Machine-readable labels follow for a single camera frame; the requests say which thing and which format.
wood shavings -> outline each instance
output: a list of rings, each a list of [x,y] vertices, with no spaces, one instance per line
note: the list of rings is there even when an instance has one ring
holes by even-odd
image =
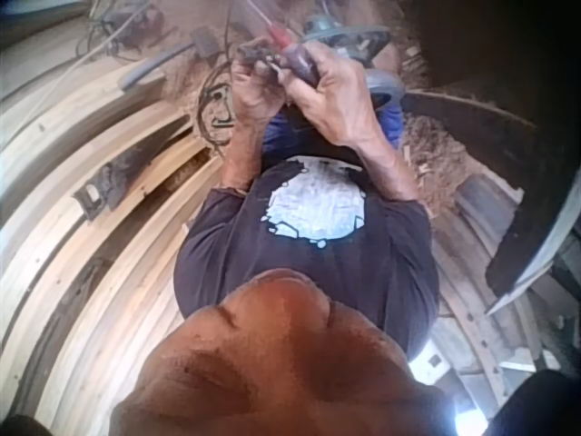
[[[454,205],[454,192],[484,165],[471,158],[438,121],[426,116],[405,115],[401,138],[411,151],[412,168],[418,178],[422,200],[434,216]]]

blue pants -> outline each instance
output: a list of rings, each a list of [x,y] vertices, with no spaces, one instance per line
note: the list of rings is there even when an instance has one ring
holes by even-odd
[[[401,106],[385,107],[377,112],[377,117],[386,138],[398,150],[399,139],[403,133]],[[283,114],[277,114],[266,128],[262,152],[269,154],[299,148],[300,144],[308,143],[314,134],[316,132],[312,127],[294,129]]]

white print on shirt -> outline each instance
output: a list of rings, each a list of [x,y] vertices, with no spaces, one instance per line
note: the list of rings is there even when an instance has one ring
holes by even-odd
[[[344,238],[365,225],[365,193],[351,181],[349,168],[357,166],[334,159],[297,156],[300,174],[272,193],[262,221],[272,224],[277,236],[308,239],[319,248]]]

metal bracket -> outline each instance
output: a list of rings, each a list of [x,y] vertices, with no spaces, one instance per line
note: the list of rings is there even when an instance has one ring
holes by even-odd
[[[121,153],[106,163],[73,194],[90,222],[106,205],[114,211],[131,188],[132,183],[163,149],[167,141],[188,121],[187,115],[166,125],[156,134]]]

screwdriver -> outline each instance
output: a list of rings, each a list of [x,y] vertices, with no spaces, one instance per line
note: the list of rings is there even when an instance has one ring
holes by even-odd
[[[292,72],[304,82],[316,88],[320,81],[319,71],[305,46],[295,43],[289,30],[283,25],[273,23],[252,0],[246,1],[268,26],[267,30],[269,35],[281,51],[281,55],[288,61]]]

